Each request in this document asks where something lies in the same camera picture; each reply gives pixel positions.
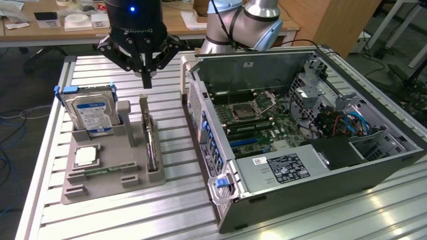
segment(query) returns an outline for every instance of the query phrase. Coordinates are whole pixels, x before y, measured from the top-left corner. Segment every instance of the blue cable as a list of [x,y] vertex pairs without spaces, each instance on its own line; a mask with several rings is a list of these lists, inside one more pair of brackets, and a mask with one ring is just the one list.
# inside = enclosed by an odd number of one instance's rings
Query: blue cable
[[358,117],[358,118],[362,120],[362,124],[363,124],[364,129],[366,129],[366,135],[368,135],[368,134],[370,134],[368,124],[367,124],[367,121],[366,121],[366,119],[363,118],[363,116],[362,116],[358,112],[355,112],[355,111],[352,111],[352,112],[350,113],[350,115]]
[[347,128],[350,129],[350,131],[352,131],[352,132],[355,133],[356,130],[354,129],[352,126],[350,126],[350,122],[348,122],[348,117],[347,117],[347,116],[344,116],[344,123],[346,123],[346,126],[347,126]]
[[[9,125],[9,126],[17,126],[17,127],[21,128],[21,134],[20,134],[19,138],[15,139],[8,145],[0,147],[0,150],[3,151],[5,148],[11,147],[13,144],[16,144],[23,139],[23,137],[25,135],[25,132],[27,132],[27,129],[25,129],[25,126],[21,125],[21,124],[8,123],[8,122],[4,122],[1,120],[0,120],[0,124],[5,124],[5,125]],[[17,198],[15,199],[12,205],[7,209],[4,209],[3,212],[0,212],[0,217],[1,217],[3,214],[5,214],[8,212],[8,210],[12,209],[16,206],[16,204],[19,203],[19,201],[21,199],[21,183],[20,183],[20,178],[19,178],[19,174],[17,174],[15,165],[9,161],[8,157],[7,156],[0,157],[0,160],[9,165],[9,169],[11,169],[12,175],[13,175],[16,183],[17,183]]]
[[21,125],[21,124],[8,123],[8,122],[1,121],[1,120],[0,120],[0,124],[5,124],[5,125],[9,125],[9,126],[17,126],[17,127],[21,128],[21,134],[20,134],[19,138],[16,138],[8,145],[0,147],[1,149],[5,149],[5,148],[11,147],[13,144],[16,144],[23,139],[23,137],[25,135],[25,132],[27,132],[27,129],[25,129],[25,126]]
[[16,183],[17,183],[17,198],[15,199],[12,205],[7,209],[4,209],[3,212],[0,212],[0,217],[1,217],[3,214],[5,214],[8,212],[8,210],[12,209],[16,206],[16,204],[19,203],[19,200],[21,199],[21,184],[20,184],[19,174],[16,173],[15,165],[12,164],[9,159],[3,158],[3,157],[0,157],[0,159],[9,164],[12,175],[13,175]]

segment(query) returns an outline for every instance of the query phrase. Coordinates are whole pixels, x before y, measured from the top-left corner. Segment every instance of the motherboard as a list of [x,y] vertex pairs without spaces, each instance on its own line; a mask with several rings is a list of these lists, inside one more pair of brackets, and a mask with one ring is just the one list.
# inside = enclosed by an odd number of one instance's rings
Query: motherboard
[[306,140],[284,105],[286,97],[272,90],[215,96],[216,114],[223,125],[235,158],[246,158]]

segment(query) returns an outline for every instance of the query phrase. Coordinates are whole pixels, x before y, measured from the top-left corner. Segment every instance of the white table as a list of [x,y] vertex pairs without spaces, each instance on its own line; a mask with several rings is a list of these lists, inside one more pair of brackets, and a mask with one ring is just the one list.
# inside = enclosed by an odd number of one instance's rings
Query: white table
[[[59,85],[95,86],[111,81],[120,100],[140,117],[139,94],[148,95],[158,120],[167,183],[148,189],[60,204],[72,122],[55,99],[25,200],[16,239],[408,239],[427,236],[427,160],[396,172],[375,188],[332,200],[228,234],[218,225],[180,102],[182,52],[152,80],[152,89],[103,56],[65,62]],[[336,55],[335,62],[427,140],[426,129]],[[328,71],[342,93],[352,88]]]

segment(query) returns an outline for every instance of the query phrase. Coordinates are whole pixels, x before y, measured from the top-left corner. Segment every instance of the power supply label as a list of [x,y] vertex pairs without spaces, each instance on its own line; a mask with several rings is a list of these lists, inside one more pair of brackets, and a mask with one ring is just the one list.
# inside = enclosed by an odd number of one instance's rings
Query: power supply label
[[296,153],[267,159],[267,163],[280,184],[310,177],[307,168]]

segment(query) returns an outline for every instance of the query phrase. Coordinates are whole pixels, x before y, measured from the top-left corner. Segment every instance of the gray carpet floor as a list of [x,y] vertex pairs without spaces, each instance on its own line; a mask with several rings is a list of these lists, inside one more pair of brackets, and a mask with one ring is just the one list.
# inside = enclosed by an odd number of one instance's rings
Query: gray carpet floor
[[[374,33],[384,15],[372,18],[366,30]],[[392,30],[399,24],[398,21],[392,21],[387,27],[380,40],[384,40]],[[403,71],[408,74],[414,72],[414,69],[407,65],[412,58],[427,43],[426,35],[420,34],[411,28],[407,28],[402,37],[399,38],[392,51],[394,55],[386,55],[383,64],[396,64],[402,67]],[[382,41],[374,46],[372,52],[383,45]],[[0,113],[9,110],[24,110],[35,106],[48,105],[53,100],[53,87],[57,84],[63,60],[64,57],[55,51],[49,52],[37,64],[33,66],[36,69],[32,75],[23,73],[23,63],[40,49],[39,47],[29,47],[29,53],[21,54],[17,48],[0,49],[0,53],[7,53],[0,57]],[[65,46],[64,50],[76,56],[97,55],[97,52],[92,50],[91,45],[75,45]],[[360,54],[351,54],[346,59],[350,64],[366,74],[367,72],[380,68],[382,66],[364,59]],[[427,69],[423,71],[422,81],[426,81]],[[378,71],[370,75],[372,79],[382,81],[383,83],[391,82],[391,76],[387,75],[387,69]],[[49,109],[44,108],[33,111],[28,116],[36,117],[49,113]],[[17,204],[13,207],[15,211],[5,213],[0,216],[0,239],[11,240],[15,238],[19,221],[21,217],[20,209],[24,207],[27,198],[27,191],[31,184],[33,175],[33,169],[36,165],[37,155],[40,151],[40,145],[43,135],[45,131],[48,118],[31,119],[25,123],[25,135],[21,140],[5,149],[9,160],[16,167],[16,173],[19,176],[19,182],[21,185],[21,196]],[[9,123],[20,124],[23,119],[17,118],[8,120]],[[0,141],[15,131],[16,126],[0,124]],[[7,171],[0,171],[0,182],[5,177]],[[17,184],[13,176],[11,175],[7,183],[0,187],[0,209],[7,208],[17,198]]]

